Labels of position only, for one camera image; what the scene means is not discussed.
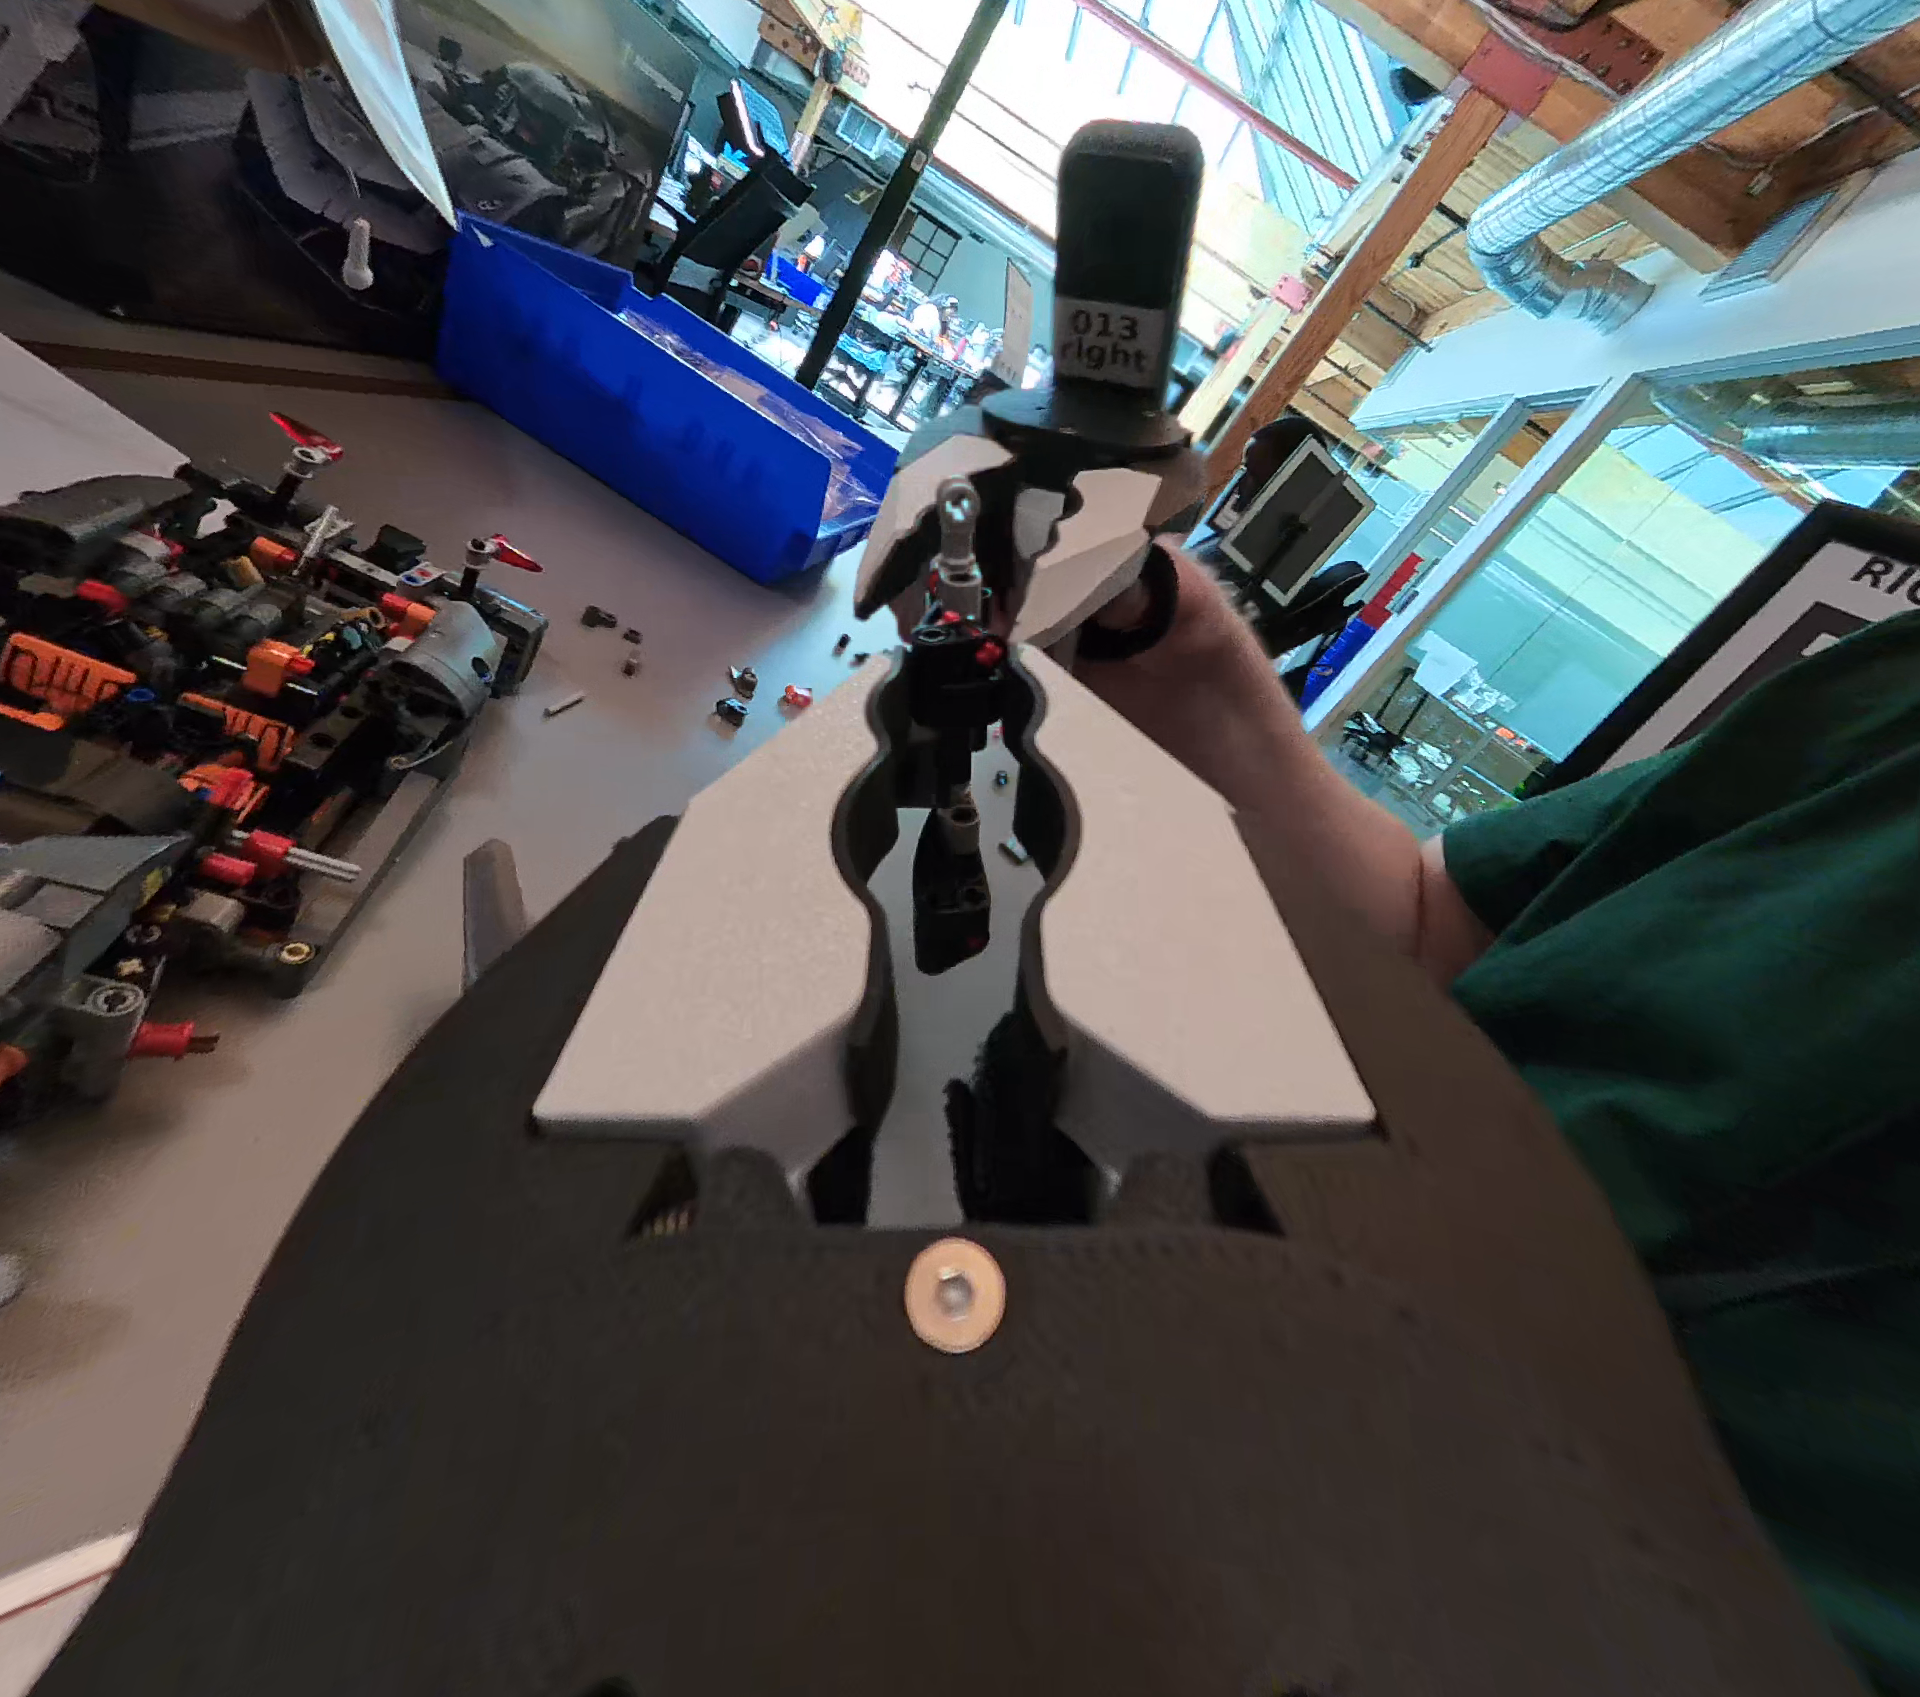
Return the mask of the silver air duct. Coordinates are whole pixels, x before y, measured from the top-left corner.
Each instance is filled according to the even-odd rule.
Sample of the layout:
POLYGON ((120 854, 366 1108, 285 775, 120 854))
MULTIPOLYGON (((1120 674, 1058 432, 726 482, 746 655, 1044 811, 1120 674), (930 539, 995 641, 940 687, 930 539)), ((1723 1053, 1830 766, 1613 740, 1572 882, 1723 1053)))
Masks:
POLYGON ((1465 226, 1483 283, 1533 317, 1611 331, 1652 285, 1618 263, 1574 262, 1549 226, 1916 20, 1918 0, 1755 0, 1572 142, 1488 196, 1465 226))

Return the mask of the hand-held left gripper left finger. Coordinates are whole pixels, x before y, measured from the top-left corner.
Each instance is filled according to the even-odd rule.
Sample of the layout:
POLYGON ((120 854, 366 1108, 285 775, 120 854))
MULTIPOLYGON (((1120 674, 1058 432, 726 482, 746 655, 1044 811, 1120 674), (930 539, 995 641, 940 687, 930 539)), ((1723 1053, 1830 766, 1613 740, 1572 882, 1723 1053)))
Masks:
POLYGON ((690 1162, 769 1159, 827 1225, 872 1220, 900 1071, 891 926, 904 659, 876 655, 692 798, 531 1118, 690 1162))

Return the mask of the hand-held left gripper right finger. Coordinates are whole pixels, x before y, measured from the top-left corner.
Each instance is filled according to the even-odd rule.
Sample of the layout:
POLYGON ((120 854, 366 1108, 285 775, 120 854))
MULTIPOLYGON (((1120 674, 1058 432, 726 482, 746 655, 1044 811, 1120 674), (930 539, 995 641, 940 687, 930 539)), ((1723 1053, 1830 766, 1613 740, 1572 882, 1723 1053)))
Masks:
POLYGON ((1277 1225, 1268 1144, 1378 1133, 1234 807, 1059 659, 1009 654, 1013 1000, 947 1084, 972 1225, 1277 1225))

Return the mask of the person's green shirt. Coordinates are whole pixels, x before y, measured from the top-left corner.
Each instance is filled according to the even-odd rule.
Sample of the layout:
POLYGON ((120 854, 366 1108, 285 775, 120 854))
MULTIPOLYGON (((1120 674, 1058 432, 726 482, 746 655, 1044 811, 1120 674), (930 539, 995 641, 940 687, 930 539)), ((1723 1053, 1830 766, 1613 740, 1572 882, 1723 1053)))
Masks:
POLYGON ((1452 994, 1604 1193, 1752 1512, 1918 1688, 1918 627, 1454 823, 1452 994))

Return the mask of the black lego beam assembly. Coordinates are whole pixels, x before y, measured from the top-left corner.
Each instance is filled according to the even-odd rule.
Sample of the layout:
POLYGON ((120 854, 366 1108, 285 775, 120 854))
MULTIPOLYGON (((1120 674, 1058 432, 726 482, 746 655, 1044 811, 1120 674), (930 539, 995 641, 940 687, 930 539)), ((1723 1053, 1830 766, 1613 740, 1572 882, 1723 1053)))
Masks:
POLYGON ((982 500, 962 475, 933 494, 937 544, 924 616, 904 651, 909 773, 925 817, 909 869, 913 965, 942 974, 991 938, 991 890, 974 796, 974 761, 995 721, 1002 640, 988 622, 978 556, 982 500))

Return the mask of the blue storage bin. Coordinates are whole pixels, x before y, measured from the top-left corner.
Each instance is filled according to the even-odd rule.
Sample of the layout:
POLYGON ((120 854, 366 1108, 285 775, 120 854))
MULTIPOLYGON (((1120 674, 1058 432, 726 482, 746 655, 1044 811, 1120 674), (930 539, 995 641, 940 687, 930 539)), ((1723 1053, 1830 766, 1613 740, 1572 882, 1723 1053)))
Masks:
POLYGON ((476 213, 445 245, 435 367, 759 584, 858 544, 900 459, 678 300, 476 213))

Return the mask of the person's right hand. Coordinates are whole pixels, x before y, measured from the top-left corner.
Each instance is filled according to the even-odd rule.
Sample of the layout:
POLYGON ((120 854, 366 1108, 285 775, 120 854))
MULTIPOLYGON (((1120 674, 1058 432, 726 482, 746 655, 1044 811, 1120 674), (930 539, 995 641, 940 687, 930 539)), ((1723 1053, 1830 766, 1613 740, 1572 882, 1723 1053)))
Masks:
POLYGON ((1077 629, 1072 672, 1244 817, 1280 815, 1328 775, 1274 659, 1170 534, 1077 629))

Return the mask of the large lego car chassis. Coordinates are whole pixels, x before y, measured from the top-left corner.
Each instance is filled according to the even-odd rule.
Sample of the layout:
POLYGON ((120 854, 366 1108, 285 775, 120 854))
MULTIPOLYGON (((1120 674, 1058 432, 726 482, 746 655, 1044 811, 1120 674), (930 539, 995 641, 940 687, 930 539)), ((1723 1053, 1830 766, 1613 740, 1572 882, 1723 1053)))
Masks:
POLYGON ((217 1037, 170 977, 295 997, 525 681, 548 616, 493 570, 309 492, 341 456, 285 436, 274 482, 179 461, 2 509, 2 1116, 102 1104, 134 1061, 217 1037))

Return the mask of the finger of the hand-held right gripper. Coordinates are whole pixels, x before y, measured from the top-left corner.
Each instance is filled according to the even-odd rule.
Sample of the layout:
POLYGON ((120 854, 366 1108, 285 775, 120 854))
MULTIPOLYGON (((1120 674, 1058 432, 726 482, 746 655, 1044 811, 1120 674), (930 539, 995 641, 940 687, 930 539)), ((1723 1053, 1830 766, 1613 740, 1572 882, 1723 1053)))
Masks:
POLYGON ((1079 470, 1066 492, 1013 502, 1013 644, 1051 648, 1139 578, 1150 537, 1204 495, 1200 456, 1079 470))
POLYGON ((876 619, 890 641, 908 641, 928 611, 942 551, 940 492, 951 477, 972 483, 978 515, 972 551, 980 563, 982 619, 1016 625, 1023 562, 1013 544, 1019 471, 1013 450, 988 434, 911 434, 880 498, 854 579, 854 613, 876 619))

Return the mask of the person's right forearm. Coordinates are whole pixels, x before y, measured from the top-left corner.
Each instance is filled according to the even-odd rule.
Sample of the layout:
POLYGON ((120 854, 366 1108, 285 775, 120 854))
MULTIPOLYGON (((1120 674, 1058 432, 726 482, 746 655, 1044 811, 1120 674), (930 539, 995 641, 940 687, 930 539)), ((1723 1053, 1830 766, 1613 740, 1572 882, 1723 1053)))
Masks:
POLYGON ((1347 782, 1287 697, 1266 721, 1259 787, 1244 807, 1259 840, 1435 985, 1454 986, 1494 934, 1452 878, 1439 839, 1416 839, 1347 782))

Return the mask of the computer monitor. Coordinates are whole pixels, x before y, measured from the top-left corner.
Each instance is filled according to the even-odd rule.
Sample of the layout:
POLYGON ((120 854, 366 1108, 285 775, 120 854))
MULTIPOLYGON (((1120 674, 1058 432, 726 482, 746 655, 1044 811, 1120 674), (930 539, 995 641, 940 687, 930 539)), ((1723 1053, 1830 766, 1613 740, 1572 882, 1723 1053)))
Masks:
POLYGON ((1378 507, 1372 492, 1315 436, 1235 498, 1215 566, 1241 606, 1289 603, 1378 507))

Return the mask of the framed black white sign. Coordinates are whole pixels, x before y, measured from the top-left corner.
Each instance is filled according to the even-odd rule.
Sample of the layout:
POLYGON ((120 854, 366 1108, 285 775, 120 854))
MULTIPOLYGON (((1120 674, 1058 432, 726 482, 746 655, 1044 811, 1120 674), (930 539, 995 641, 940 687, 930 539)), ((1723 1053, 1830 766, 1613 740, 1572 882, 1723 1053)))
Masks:
POLYGON ((1521 796, 1681 745, 1767 675, 1916 606, 1916 519, 1819 502, 1521 796))

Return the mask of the dark printed lego box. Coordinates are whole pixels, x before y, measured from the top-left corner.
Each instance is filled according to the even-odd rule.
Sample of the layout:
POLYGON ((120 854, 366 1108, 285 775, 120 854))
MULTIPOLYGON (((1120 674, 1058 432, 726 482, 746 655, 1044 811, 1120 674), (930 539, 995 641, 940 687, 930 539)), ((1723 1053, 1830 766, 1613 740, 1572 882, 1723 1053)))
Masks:
MULTIPOLYGON (((454 213, 629 271, 696 58, 634 0, 393 0, 454 213)), ((338 73, 4 0, 4 271, 99 315, 424 357, 454 221, 338 73)))

